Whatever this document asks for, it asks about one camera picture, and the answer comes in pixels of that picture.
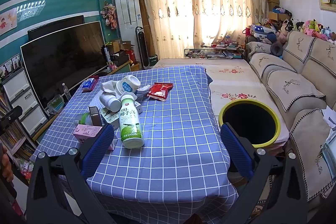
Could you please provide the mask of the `green white coconut drink bottle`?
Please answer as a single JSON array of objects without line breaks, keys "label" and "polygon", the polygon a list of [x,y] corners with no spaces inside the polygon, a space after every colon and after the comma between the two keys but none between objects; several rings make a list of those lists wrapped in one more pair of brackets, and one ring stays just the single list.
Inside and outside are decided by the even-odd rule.
[{"label": "green white coconut drink bottle", "polygon": [[125,93],[121,97],[119,128],[122,144],[127,149],[138,149],[144,145],[138,111],[135,107],[135,95]]}]

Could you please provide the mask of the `white paper cup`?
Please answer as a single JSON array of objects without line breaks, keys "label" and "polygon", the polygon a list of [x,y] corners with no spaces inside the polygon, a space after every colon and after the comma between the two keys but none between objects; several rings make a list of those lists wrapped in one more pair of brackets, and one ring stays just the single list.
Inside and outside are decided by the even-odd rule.
[{"label": "white paper cup", "polygon": [[116,91],[118,94],[124,92],[135,93],[141,87],[140,80],[134,75],[127,75],[116,83]]}]

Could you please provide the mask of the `yellow rimmed trash bin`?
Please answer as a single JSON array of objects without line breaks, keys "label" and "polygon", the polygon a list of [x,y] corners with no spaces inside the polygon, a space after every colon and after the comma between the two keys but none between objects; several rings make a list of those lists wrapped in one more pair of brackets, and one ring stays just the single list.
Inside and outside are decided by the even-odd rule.
[{"label": "yellow rimmed trash bin", "polygon": [[255,148],[273,144],[281,132],[277,114],[257,100],[239,99],[227,103],[220,111],[219,124],[229,123],[235,132]]}]

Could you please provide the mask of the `pink small carton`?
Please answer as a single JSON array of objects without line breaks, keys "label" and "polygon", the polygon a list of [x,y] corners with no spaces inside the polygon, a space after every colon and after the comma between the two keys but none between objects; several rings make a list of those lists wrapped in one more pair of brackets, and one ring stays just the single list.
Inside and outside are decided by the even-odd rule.
[{"label": "pink small carton", "polygon": [[80,144],[83,144],[87,139],[96,137],[98,132],[105,127],[112,129],[112,132],[114,132],[114,128],[110,124],[105,124],[104,126],[78,124],[73,131],[73,135]]}]

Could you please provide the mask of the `paper stack on sofa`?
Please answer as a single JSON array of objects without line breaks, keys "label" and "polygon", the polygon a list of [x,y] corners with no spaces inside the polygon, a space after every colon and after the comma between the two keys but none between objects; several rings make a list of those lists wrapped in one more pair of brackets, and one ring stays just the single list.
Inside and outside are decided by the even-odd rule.
[{"label": "paper stack on sofa", "polygon": [[336,127],[336,112],[329,108],[322,109],[321,110],[323,120],[329,125],[330,128],[335,128]]}]

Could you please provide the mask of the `clear water bottle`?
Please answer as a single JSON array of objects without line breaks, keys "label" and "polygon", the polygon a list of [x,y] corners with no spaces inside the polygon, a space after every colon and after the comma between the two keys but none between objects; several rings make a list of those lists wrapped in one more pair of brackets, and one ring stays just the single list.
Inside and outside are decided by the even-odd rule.
[{"label": "clear water bottle", "polygon": [[72,97],[71,94],[70,94],[70,91],[69,91],[69,89],[68,89],[68,87],[66,86],[65,83],[62,83],[62,87],[63,87],[64,94],[65,94],[67,100],[69,101]]}]

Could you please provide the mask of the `blue checkered tablecloth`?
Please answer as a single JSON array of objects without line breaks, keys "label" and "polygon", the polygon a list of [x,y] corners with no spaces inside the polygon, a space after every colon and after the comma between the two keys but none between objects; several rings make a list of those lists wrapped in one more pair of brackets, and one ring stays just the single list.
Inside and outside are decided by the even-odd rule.
[{"label": "blue checkered tablecloth", "polygon": [[238,198],[227,178],[230,157],[210,100],[204,67],[134,73],[141,85],[171,83],[165,101],[138,99],[144,144],[108,151],[88,185],[105,210],[140,223],[219,223]]}]

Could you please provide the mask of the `white plastic bottle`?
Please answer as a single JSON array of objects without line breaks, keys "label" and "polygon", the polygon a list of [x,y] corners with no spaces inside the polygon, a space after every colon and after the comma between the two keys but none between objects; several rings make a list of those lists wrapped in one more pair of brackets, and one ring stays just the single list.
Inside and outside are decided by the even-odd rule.
[{"label": "white plastic bottle", "polygon": [[113,94],[103,92],[99,96],[100,102],[111,112],[118,112],[121,108],[121,101]]}]

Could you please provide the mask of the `white drawer cabinet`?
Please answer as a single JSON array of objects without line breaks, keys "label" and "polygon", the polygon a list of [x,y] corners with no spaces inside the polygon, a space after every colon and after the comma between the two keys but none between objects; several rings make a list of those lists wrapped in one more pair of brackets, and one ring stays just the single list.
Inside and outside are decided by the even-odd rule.
[{"label": "white drawer cabinet", "polygon": [[25,69],[18,69],[7,77],[3,81],[3,88],[10,106],[12,108],[17,106],[22,108],[19,121],[30,137],[33,138],[47,123],[47,116],[34,94]]}]

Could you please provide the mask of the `red tray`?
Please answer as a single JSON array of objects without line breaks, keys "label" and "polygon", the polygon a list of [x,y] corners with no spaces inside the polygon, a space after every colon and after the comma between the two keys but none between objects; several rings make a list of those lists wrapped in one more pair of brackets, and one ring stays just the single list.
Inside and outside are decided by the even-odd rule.
[{"label": "red tray", "polygon": [[83,93],[91,92],[95,88],[98,80],[99,80],[98,76],[93,76],[91,78],[86,79],[81,86],[82,92]]}]

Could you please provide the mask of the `large black television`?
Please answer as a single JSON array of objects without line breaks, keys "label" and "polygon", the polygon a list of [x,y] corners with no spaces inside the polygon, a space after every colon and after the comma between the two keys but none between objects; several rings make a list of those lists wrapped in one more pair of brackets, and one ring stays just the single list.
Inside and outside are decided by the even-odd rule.
[{"label": "large black television", "polygon": [[62,84],[72,89],[106,68],[103,46],[99,21],[51,32],[21,46],[31,87],[42,108],[54,96],[64,94]]}]

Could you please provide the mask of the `red snack packet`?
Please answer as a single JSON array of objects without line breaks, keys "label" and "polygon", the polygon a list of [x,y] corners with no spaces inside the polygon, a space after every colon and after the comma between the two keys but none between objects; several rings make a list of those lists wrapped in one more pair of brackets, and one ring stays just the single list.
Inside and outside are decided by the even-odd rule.
[{"label": "red snack packet", "polygon": [[172,83],[155,83],[147,94],[147,97],[165,102],[169,91],[173,88]]}]

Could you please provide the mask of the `plush toy pile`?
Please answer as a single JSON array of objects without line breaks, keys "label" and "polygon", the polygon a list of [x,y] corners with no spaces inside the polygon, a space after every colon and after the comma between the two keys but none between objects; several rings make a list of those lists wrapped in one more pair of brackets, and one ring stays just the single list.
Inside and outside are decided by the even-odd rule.
[{"label": "plush toy pile", "polygon": [[333,32],[330,27],[319,24],[315,19],[302,22],[290,18],[284,20],[281,27],[284,29],[286,34],[291,31],[298,31],[335,45],[335,32]]}]

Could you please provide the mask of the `black tower fan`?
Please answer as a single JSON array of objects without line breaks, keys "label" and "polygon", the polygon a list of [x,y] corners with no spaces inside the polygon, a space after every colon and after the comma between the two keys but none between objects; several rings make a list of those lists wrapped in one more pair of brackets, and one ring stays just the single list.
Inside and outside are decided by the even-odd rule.
[{"label": "black tower fan", "polygon": [[138,44],[138,50],[139,55],[141,59],[141,64],[143,69],[149,69],[150,68],[150,61],[149,61],[149,55],[147,51],[147,45],[145,40],[145,33],[143,31],[143,28],[138,26],[135,28],[135,35],[137,39]]}]

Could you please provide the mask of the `cream patterned curtains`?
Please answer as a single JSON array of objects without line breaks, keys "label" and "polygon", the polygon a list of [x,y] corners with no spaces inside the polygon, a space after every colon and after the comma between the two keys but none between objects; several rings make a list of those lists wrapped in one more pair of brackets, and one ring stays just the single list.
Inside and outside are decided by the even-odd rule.
[{"label": "cream patterned curtains", "polygon": [[143,0],[155,53],[183,57],[187,48],[210,46],[229,37],[245,43],[243,31],[266,17],[266,0]]}]

